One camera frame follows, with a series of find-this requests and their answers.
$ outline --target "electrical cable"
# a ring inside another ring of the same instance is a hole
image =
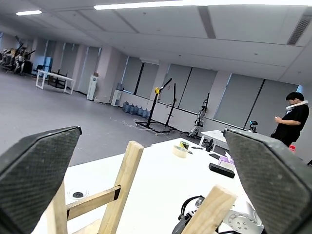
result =
[[[182,205],[182,207],[181,207],[181,214],[179,215],[179,218],[178,218],[179,220],[181,219],[182,216],[184,216],[186,206],[187,206],[192,200],[197,199],[197,198],[204,198],[204,197],[201,196],[201,195],[200,195],[200,196],[193,196],[193,197],[187,199],[187,200],[183,203],[183,205]]]
[[[120,122],[120,121],[118,121],[118,120],[116,120],[116,119],[112,119],[111,117],[110,117],[110,120],[111,120],[111,121],[115,121],[115,122],[117,122],[117,123],[121,123],[121,124],[123,124],[123,125],[125,125],[125,126],[127,126],[127,127],[130,127],[130,128],[135,128],[135,129],[138,129],[138,130],[149,131],[149,129],[141,129],[141,128],[138,128],[138,127],[136,127],[136,126],[134,126],[134,125],[128,124],[128,123],[126,123],[125,120],[123,120],[122,122]],[[136,121],[139,121],[139,119],[137,119],[137,118],[133,119],[133,122],[136,122]],[[164,134],[164,133],[159,133],[159,134],[163,134],[165,137],[167,137],[167,139],[173,140],[172,138],[168,137],[168,136],[167,136],[166,134]]]
[[[221,232],[221,233],[218,233],[218,234],[240,234],[236,231],[226,231],[226,232]]]

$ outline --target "red object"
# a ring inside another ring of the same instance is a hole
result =
[[[290,145],[290,146],[289,146],[289,149],[290,149],[291,151],[293,151],[294,153],[296,152],[296,147],[295,147],[294,145]]]

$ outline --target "white table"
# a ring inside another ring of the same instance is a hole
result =
[[[39,85],[39,76],[40,74],[43,74],[43,78],[42,78],[42,83],[41,85]],[[60,79],[63,79],[65,80],[65,87],[64,87],[64,92],[65,93],[68,93],[68,94],[72,94],[73,93],[73,88],[75,86],[75,80],[72,79],[72,78],[69,78],[69,77],[65,77],[65,76],[62,76],[62,75],[58,75],[58,74],[55,74],[55,73],[52,73],[52,72],[46,72],[44,70],[38,70],[37,72],[37,80],[36,80],[36,87],[40,88],[40,89],[43,89],[43,86],[44,86],[44,81],[45,81],[45,78],[47,76],[53,76],[53,77],[56,77],[56,78],[60,78]],[[67,91],[67,82],[70,81],[71,82],[71,85],[72,85],[72,88],[71,88],[71,91],[68,92]]]
[[[117,234],[172,233],[183,202],[195,195],[207,196],[216,184],[248,200],[237,174],[231,179],[209,170],[209,163],[217,163],[217,159],[205,150],[189,148],[192,155],[175,156],[172,147],[181,140],[188,142],[179,138],[144,149]],[[76,201],[68,195],[73,188],[86,189],[93,195],[113,187],[122,159],[123,154],[69,167],[64,179],[66,204]],[[102,219],[105,209],[106,205],[70,220],[68,233]],[[220,228],[229,230],[225,224]],[[45,214],[33,234],[47,234]]]
[[[220,130],[201,132],[201,134],[202,134],[202,137],[201,137],[201,140],[199,143],[200,146],[203,144],[204,139],[207,138],[207,139],[213,139],[214,140],[213,151],[215,150],[216,145],[219,145],[222,148],[229,149],[228,145],[226,143],[226,139]]]

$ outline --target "fluorescent light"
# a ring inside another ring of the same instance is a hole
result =
[[[165,6],[209,6],[209,5],[289,5],[312,6],[311,0],[174,0],[151,1],[94,6],[96,10],[130,9]]]
[[[27,16],[27,15],[39,15],[41,13],[42,11],[37,10],[37,11],[21,11],[21,12],[17,12],[16,14],[18,16]]]

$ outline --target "black t-shirt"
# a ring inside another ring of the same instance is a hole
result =
[[[294,107],[282,119],[299,121],[301,124],[291,126],[280,123],[277,126],[275,135],[279,136],[279,138],[293,138],[293,141],[296,141],[300,136],[300,131],[303,129],[308,116],[309,107],[307,105]]]

